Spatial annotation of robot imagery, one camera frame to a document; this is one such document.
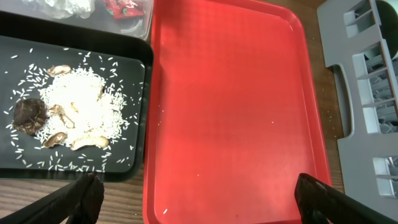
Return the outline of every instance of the dried mushroom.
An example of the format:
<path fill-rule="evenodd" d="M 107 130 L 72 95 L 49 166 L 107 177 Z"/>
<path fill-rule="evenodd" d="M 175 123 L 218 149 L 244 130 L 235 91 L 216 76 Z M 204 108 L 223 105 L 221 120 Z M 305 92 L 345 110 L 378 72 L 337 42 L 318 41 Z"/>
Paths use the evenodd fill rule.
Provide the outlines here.
<path fill-rule="evenodd" d="M 61 121 L 63 122 L 63 124 L 67 128 L 75 128 L 75 123 L 65 114 L 65 111 L 63 110 L 62 106 L 54 105 L 53 107 L 51 107 L 50 109 L 47 110 L 47 116 L 54 116 L 54 115 L 58 115 L 60 117 Z M 67 125 L 67 123 L 65 122 L 65 118 L 67 120 L 69 120 L 69 122 L 71 122 L 72 127 L 69 127 Z"/>
<path fill-rule="evenodd" d="M 66 138 L 67 138 L 67 134 L 65 133 L 57 133 L 54 134 L 53 136 L 51 136 L 49 138 L 49 140 L 45 141 L 43 146 L 44 147 L 52 147 L 54 145 L 60 144 L 61 142 L 63 142 Z"/>
<path fill-rule="evenodd" d="M 74 141 L 70 149 L 75 151 L 83 146 L 98 146 L 104 148 L 108 145 L 109 141 L 105 137 L 87 137 Z"/>
<path fill-rule="evenodd" d="M 58 66 L 53 66 L 47 70 L 47 73 L 54 77 L 56 75 L 61 75 L 61 74 L 66 74 L 69 73 L 72 69 L 70 68 L 69 65 L 58 65 Z"/>
<path fill-rule="evenodd" d="M 18 131 L 33 135 L 44 125 L 46 119 L 45 103 L 42 100 L 30 98 L 18 101 L 12 125 Z"/>

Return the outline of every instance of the black tray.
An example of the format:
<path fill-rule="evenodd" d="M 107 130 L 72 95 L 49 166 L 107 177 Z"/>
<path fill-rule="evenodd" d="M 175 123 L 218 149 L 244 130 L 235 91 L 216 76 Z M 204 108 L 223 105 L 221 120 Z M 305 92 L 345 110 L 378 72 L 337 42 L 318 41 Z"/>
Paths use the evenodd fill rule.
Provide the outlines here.
<path fill-rule="evenodd" d="M 136 174 L 141 167 L 144 154 L 146 118 L 154 60 L 150 46 L 141 39 L 125 35 L 74 27 L 8 12 L 0 11 L 0 21 L 7 21 L 3 22 L 0 27 L 0 94 L 2 96 L 0 99 L 2 106 L 2 115 L 0 115 L 0 125 L 2 126 L 0 126 L 0 142 L 2 144 L 0 147 L 0 178 L 58 180 L 79 178 L 81 172 L 47 170 L 50 155 L 54 157 L 53 162 L 58 159 L 55 158 L 55 151 L 58 151 L 59 158 L 65 161 L 62 162 L 63 166 L 67 166 L 70 161 L 78 165 L 82 159 L 77 157 L 84 153 L 87 158 L 95 159 L 95 166 L 98 169 L 101 169 L 100 156 L 105 152 L 111 152 L 112 156 L 108 157 L 106 161 L 106 172 L 98 174 L 102 181 L 123 181 Z M 88 52 L 91 52 L 90 57 L 87 58 L 88 65 L 84 65 L 82 59 Z M 18 58 L 10 59 L 13 55 L 18 55 Z M 99 55 L 102 56 L 103 62 L 100 61 Z M 117 67 L 112 66 L 115 61 L 118 61 L 119 64 Z M 2 111 L 7 111 L 8 107 L 15 105 L 17 98 L 10 99 L 10 96 L 13 96 L 12 90 L 17 90 L 17 88 L 20 90 L 24 87 L 23 85 L 17 86 L 17 84 L 19 80 L 25 79 L 28 75 L 24 73 L 24 70 L 27 70 L 31 63 L 35 63 L 40 68 L 50 68 L 52 65 L 61 64 L 67 64 L 73 68 L 92 67 L 95 73 L 108 78 L 106 86 L 111 83 L 119 85 L 118 81 L 123 79 L 123 93 L 127 95 L 127 106 L 122 110 L 123 118 L 137 113 L 139 116 L 138 126 L 134 124 L 133 120 L 129 121 L 131 123 L 129 128 L 123 131 L 123 137 L 126 137 L 127 141 L 120 139 L 115 145 L 111 145 L 111 151 L 85 147 L 73 152 L 63 146 L 37 150 L 34 147 L 39 146 L 38 140 L 19 132 L 13 133 L 19 134 L 18 144 L 20 148 L 25 149 L 24 157 L 31 159 L 28 164 L 33 164 L 32 167 L 25 168 L 20 159 L 16 160 L 18 154 L 15 154 L 14 151 L 17 148 L 11 146 L 11 133 L 9 129 L 5 128 L 12 121 L 13 111 L 10 111 L 10 115 L 5 115 Z M 117 68 L 117 79 L 109 78 L 110 68 Z M 28 93 L 29 97 L 39 97 L 37 90 Z M 130 101 L 130 96 L 135 99 L 134 106 Z M 139 97 L 142 97 L 142 100 L 138 104 L 136 100 Z M 127 157 L 129 159 L 126 159 L 123 165 L 115 162 Z M 39 168 L 36 164 L 39 161 L 45 161 L 46 166 Z"/>

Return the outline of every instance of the wooden surface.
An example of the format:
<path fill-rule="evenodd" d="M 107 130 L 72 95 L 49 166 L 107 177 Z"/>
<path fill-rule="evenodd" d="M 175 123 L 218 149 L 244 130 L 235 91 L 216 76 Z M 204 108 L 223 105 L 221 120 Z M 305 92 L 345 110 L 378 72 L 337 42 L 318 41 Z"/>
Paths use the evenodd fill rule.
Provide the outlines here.
<path fill-rule="evenodd" d="M 317 19 L 317 7 L 323 1 L 270 0 L 269 2 L 291 9 L 304 26 L 333 186 L 343 191 L 336 141 L 343 137 L 343 130 L 333 73 L 325 68 L 323 61 Z M 98 223 L 143 223 L 142 183 L 142 170 L 137 177 L 127 182 L 105 183 L 105 200 Z M 0 217 L 15 212 L 66 184 L 68 182 L 47 180 L 0 180 Z"/>

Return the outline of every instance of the empty red tray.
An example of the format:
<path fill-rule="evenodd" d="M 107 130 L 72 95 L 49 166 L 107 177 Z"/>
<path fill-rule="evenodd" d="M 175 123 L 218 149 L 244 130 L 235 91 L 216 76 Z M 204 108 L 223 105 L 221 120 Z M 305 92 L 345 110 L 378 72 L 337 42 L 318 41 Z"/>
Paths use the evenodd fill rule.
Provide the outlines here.
<path fill-rule="evenodd" d="M 146 223 L 300 223 L 330 184 L 303 27 L 250 0 L 155 0 Z"/>

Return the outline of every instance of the wooden table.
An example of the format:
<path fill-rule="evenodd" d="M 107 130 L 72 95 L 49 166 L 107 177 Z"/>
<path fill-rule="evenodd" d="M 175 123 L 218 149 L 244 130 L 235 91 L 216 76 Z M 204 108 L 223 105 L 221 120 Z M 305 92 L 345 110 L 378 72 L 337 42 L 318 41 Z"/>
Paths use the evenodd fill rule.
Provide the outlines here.
<path fill-rule="evenodd" d="M 270 0 L 291 9 L 302 21 L 312 62 L 323 134 L 334 188 L 344 191 L 337 139 L 343 137 L 335 80 L 325 68 L 317 7 L 324 0 Z M 63 187 L 68 182 L 49 180 L 0 180 L 0 217 Z M 98 223 L 144 223 L 142 221 L 143 171 L 123 183 L 105 183 L 105 200 Z"/>

